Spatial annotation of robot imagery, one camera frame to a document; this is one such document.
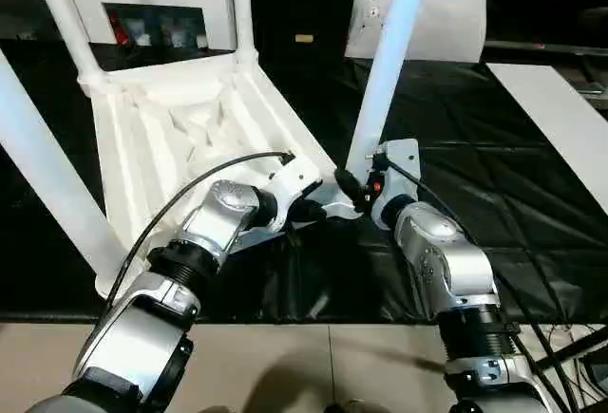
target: floor tile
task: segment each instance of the floor tile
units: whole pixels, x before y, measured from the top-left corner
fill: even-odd
[[[362,399],[391,413],[448,412],[446,354],[433,327],[330,326],[336,398]]]
[[[23,413],[69,384],[91,326],[0,325],[0,411]]]
[[[90,329],[0,326],[0,411],[59,394]],[[195,352],[169,413],[320,413],[332,401],[327,326],[200,325],[190,338]]]
[[[237,413],[321,413],[332,401],[327,326],[200,325],[190,336],[195,353],[169,413],[214,405]]]

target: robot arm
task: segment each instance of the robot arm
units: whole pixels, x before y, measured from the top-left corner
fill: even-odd
[[[450,412],[550,411],[528,363],[512,347],[509,334],[518,330],[502,319],[485,253],[454,220],[410,194],[395,193],[396,180],[385,178],[390,187],[370,214],[393,232],[416,279],[421,308],[439,323],[446,383],[459,400]]]
[[[187,332],[211,279],[239,233],[282,229],[289,207],[320,180],[309,169],[310,174],[301,174],[303,167],[305,159],[290,161],[263,190],[215,182],[167,246],[150,252],[150,270],[135,279],[88,337],[74,382],[29,412],[164,411],[193,351]]]

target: white pole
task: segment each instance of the white pole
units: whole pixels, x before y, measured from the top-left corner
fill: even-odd
[[[126,251],[0,51],[0,142],[107,294]]]
[[[235,0],[235,17],[237,20],[237,58],[240,63],[248,64],[257,58],[251,0]]]
[[[382,136],[421,1],[392,0],[382,29],[346,165],[361,182],[368,179],[371,160],[366,156],[375,152]]]
[[[88,40],[78,23],[77,13],[74,12],[69,0],[47,0],[47,4],[78,68],[78,82],[88,95],[87,86],[100,83],[104,78],[104,72],[93,56]]]

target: metal bracket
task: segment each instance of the metal bracket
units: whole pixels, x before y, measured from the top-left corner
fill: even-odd
[[[415,178],[420,178],[420,153],[418,141],[396,140],[386,141],[378,146],[378,153],[384,152],[393,163],[401,166]],[[382,230],[390,228],[382,221],[382,211],[391,199],[399,195],[409,195],[413,199],[418,198],[417,186],[398,172],[389,168],[385,172],[384,189],[371,207],[371,219]]]
[[[304,191],[321,182],[318,168],[304,156],[297,156],[271,177],[263,190],[276,199],[276,217],[266,229],[271,233],[279,232],[287,221],[287,212],[294,201]]]

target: black cable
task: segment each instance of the black cable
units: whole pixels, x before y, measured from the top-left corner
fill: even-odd
[[[211,168],[209,171],[201,174],[197,178],[194,178],[187,185],[185,185],[181,190],[179,190],[171,199],[169,199],[169,202],[167,202],[162,207],[162,209],[160,209],[159,212],[154,216],[154,218],[152,218],[152,220],[150,220],[150,222],[147,224],[145,229],[142,231],[140,236],[137,238],[137,240],[133,244],[133,247],[131,247],[131,250],[127,254],[126,258],[124,259],[123,265],[121,266],[121,269],[119,270],[118,275],[116,276],[116,280],[114,280],[114,284],[112,285],[110,294],[107,296],[107,299],[105,300],[104,311],[100,315],[98,324],[99,324],[99,322],[101,322],[101,320],[107,315],[107,313],[112,308],[112,306],[114,304],[114,300],[116,299],[116,294],[118,293],[118,290],[121,287],[121,284],[123,283],[124,276],[126,275],[126,272],[128,271],[129,266],[131,265],[131,262],[133,261],[133,258],[135,257],[136,253],[139,251],[139,249],[142,246],[145,239],[148,237],[148,235],[154,229],[154,227],[157,225],[157,223],[159,221],[161,221],[161,219],[166,215],[166,213],[169,212],[169,210],[171,210],[171,208],[186,193],[188,193],[190,190],[192,190],[194,187],[196,187],[199,183],[204,181],[206,178],[213,176],[215,173],[217,173],[223,169],[226,169],[230,166],[234,166],[235,164],[238,164],[238,163],[243,163],[244,161],[262,159],[262,158],[266,158],[266,157],[280,157],[283,160],[289,160],[293,157],[293,155],[285,153],[285,152],[261,152],[258,154],[245,155],[245,156],[239,157],[237,159],[226,161],[214,168]]]
[[[570,336],[570,341],[571,343],[574,344],[574,335],[572,335],[572,327],[570,327],[570,329],[568,330],[568,335]],[[551,336],[549,335],[549,345],[551,345]],[[579,367],[579,360],[577,358],[575,358],[572,361],[572,366],[576,372],[577,375],[577,381],[576,381],[576,386],[579,387],[579,394],[580,394],[580,399],[582,400],[582,406],[586,407],[587,406],[587,400],[585,399],[585,390],[582,388],[581,382],[580,382],[580,367]]]
[[[508,280],[506,280],[506,278],[504,278],[504,276],[501,274],[501,272],[494,269],[494,275],[499,280],[499,282],[501,282],[503,284],[503,286],[507,289],[507,291],[511,295],[511,298],[513,299],[515,304],[517,304],[517,307],[522,311],[523,316],[525,317],[526,321],[528,322],[528,324],[530,325],[530,327],[536,334],[537,339],[539,339],[539,342],[541,342],[544,352],[547,353],[547,357],[549,358],[549,361],[551,361],[551,366],[555,369],[555,371],[558,375],[558,378],[560,379],[560,383],[563,387],[563,392],[566,395],[566,400],[568,401],[568,404],[570,405],[571,411],[573,413],[579,413],[580,412],[579,404],[577,403],[577,399],[574,396],[574,391],[572,390],[572,386],[568,382],[568,378],[566,377],[566,374],[563,371],[563,367],[561,366],[560,362],[556,358],[555,353],[553,352],[553,348],[551,348],[551,346],[549,345],[549,342],[547,341],[547,338],[542,333],[542,329],[539,326],[539,323],[534,319],[532,312],[526,306],[526,304],[522,301],[519,294],[517,293],[517,290],[515,290],[515,287],[513,287],[513,285],[511,285],[511,283]]]
[[[547,335],[547,340],[549,341],[549,345],[551,345],[551,347],[553,347],[553,345],[551,344],[551,338],[553,337],[553,332],[555,332],[555,329],[557,328],[557,326],[558,326],[558,325],[555,325],[555,324],[554,324],[554,325],[552,325],[552,326],[551,326],[551,329],[549,330],[549,334]],[[572,331],[569,329],[569,330],[568,330],[568,332],[569,332],[569,334],[570,334],[570,340],[572,340],[572,341],[574,342],[574,337],[572,336]],[[573,361],[573,363],[574,363],[574,369],[575,369],[575,372],[576,372],[576,374],[577,374],[577,380],[576,380],[576,381],[574,381],[574,380],[572,380],[572,378],[570,378],[570,377],[567,377],[567,378],[568,378],[568,380],[570,381],[570,383],[571,383],[572,385],[574,385],[575,387],[577,387],[577,388],[579,389],[580,399],[582,400],[582,404],[583,404],[583,406],[587,406],[587,402],[586,402],[586,400],[585,400],[585,394],[586,394],[586,395],[587,395],[587,397],[588,397],[589,399],[591,399],[592,401],[594,401],[594,402],[599,402],[599,399],[598,399],[598,398],[596,398],[596,396],[594,396],[593,394],[591,394],[589,391],[587,391],[586,389],[584,389],[584,388],[582,387],[582,382],[581,382],[581,380],[580,380],[580,365],[579,365],[579,360],[578,360],[578,359],[575,359],[575,360]]]
[[[523,355],[523,357],[527,361],[528,365],[530,366],[532,373],[534,373],[537,376],[539,381],[542,383],[544,388],[547,390],[547,392],[549,393],[549,395],[551,396],[553,401],[556,403],[556,405],[560,409],[561,413],[570,413],[570,409],[568,408],[568,405],[566,405],[566,403],[561,398],[560,393],[551,384],[551,382],[549,381],[547,376],[544,374],[544,372],[541,370],[541,368],[538,366],[538,364],[536,364],[536,361],[532,357],[532,354],[530,354],[530,351],[528,350],[528,348],[523,344],[522,339],[520,339],[520,336],[515,334],[512,336],[512,339],[513,339],[513,343],[515,344],[515,347],[517,347],[518,351]]]
[[[601,399],[605,399],[606,398],[606,393],[603,392],[595,383],[593,383],[589,379],[589,375],[587,374],[586,369],[585,370],[581,370],[580,371],[580,375],[582,375],[582,379],[584,380],[584,382],[586,382],[587,385],[590,386],[593,389],[593,391],[600,396]]]
[[[448,216],[451,217],[454,221],[456,221],[456,223],[458,223],[458,225],[462,228],[463,233],[465,234],[466,238],[468,240],[470,240],[471,243],[473,243],[475,245],[479,245],[476,242],[476,240],[473,237],[473,235],[471,234],[471,232],[466,228],[466,226],[463,225],[463,223],[461,222],[460,218],[458,218],[458,216],[449,208],[449,206],[435,192],[433,192],[428,185],[426,185],[425,183],[423,183],[420,179],[414,177],[412,174],[410,174],[408,171],[406,171],[405,169],[403,169],[398,164],[395,164],[394,162],[392,162],[391,160],[389,160],[389,158],[386,155],[383,158],[381,158],[380,161],[383,161],[386,165],[388,165],[389,167],[391,167],[392,169],[394,169],[395,171],[397,171],[398,173],[400,173],[402,176],[404,176],[408,180],[411,180],[418,187],[422,188],[427,193],[429,193],[444,208],[444,211],[448,214]],[[553,352],[553,349],[551,348],[551,346],[547,342],[546,337],[542,333],[542,330],[541,330],[541,327],[539,326],[539,323],[534,319],[534,316],[530,312],[530,309],[526,306],[526,304],[520,298],[517,290],[513,287],[513,285],[511,285],[511,283],[508,280],[506,280],[506,278],[501,274],[501,272],[498,269],[496,269],[494,267],[493,271],[494,271],[494,276],[509,291],[511,297],[513,298],[513,300],[517,304],[518,308],[522,311],[523,316],[525,317],[525,319],[527,320],[528,324],[530,325],[530,327],[532,328],[532,330],[534,330],[534,333],[536,334],[537,338],[541,342],[541,345],[542,345],[544,351],[547,353],[547,357],[551,361],[551,365],[553,366],[553,368],[555,369],[556,373],[558,374],[558,378],[560,379],[560,383],[563,386],[563,391],[564,391],[564,393],[566,395],[566,400],[568,401],[568,404],[570,405],[571,412],[572,413],[579,413],[580,412],[580,410],[579,410],[579,404],[577,403],[577,400],[576,400],[576,398],[574,396],[574,391],[572,390],[572,386],[568,382],[566,374],[563,371],[563,367],[561,366],[561,364],[558,361],[558,359],[555,357],[555,353]]]

